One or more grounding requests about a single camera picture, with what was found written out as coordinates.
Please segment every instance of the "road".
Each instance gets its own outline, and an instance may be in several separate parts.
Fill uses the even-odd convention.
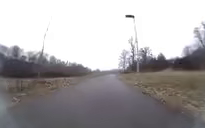
[[[3,128],[200,128],[116,75],[91,78],[6,109]]]

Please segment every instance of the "light pole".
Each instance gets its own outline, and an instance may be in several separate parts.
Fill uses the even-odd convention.
[[[139,47],[138,47],[138,38],[137,38],[137,29],[135,23],[135,16],[134,15],[125,15],[126,18],[132,18],[134,23],[134,31],[135,31],[135,45],[136,45],[136,54],[137,54],[137,72],[139,72]]]

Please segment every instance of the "sky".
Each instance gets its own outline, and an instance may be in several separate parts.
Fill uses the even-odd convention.
[[[128,39],[154,55],[182,55],[193,29],[205,19],[205,0],[0,0],[0,43],[39,51],[47,25],[45,52],[91,69],[118,68]]]

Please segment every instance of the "grass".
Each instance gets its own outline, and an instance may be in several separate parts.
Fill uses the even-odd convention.
[[[195,115],[205,111],[205,71],[130,73],[121,74],[121,79],[174,109]]]

